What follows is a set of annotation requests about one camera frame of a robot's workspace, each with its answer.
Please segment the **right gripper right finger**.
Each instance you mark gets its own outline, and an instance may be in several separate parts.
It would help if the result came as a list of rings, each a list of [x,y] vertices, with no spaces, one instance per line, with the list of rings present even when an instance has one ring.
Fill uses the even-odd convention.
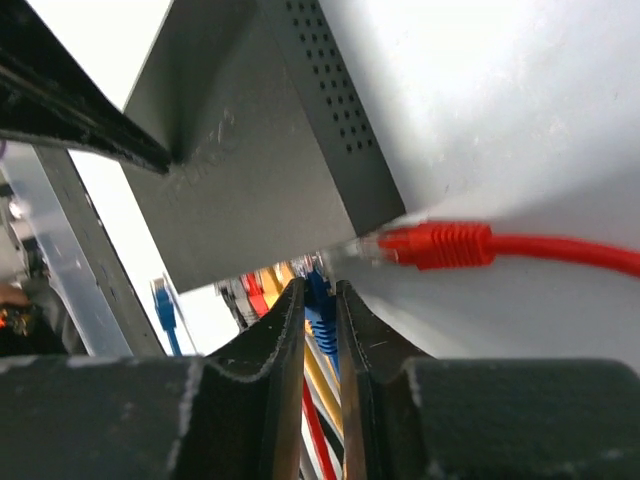
[[[600,359],[445,360],[337,287],[351,479],[635,479],[639,378]]]

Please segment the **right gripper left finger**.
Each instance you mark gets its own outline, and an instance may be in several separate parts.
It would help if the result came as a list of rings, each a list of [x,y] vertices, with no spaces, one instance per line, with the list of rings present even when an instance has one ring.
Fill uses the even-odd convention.
[[[294,479],[304,283],[207,356],[72,356],[36,309],[1,311],[5,479]]]

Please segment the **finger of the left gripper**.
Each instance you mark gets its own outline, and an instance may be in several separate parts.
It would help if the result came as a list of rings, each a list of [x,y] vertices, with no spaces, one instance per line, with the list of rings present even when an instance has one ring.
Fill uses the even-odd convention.
[[[1,138],[165,174],[169,151],[118,110],[26,1],[1,3]]]

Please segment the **black network switch box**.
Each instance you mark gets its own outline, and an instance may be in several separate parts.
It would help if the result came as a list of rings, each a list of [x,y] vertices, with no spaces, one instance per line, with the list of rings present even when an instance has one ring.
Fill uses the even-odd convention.
[[[178,292],[405,211],[317,1],[173,2],[125,112],[174,158],[125,175]]]

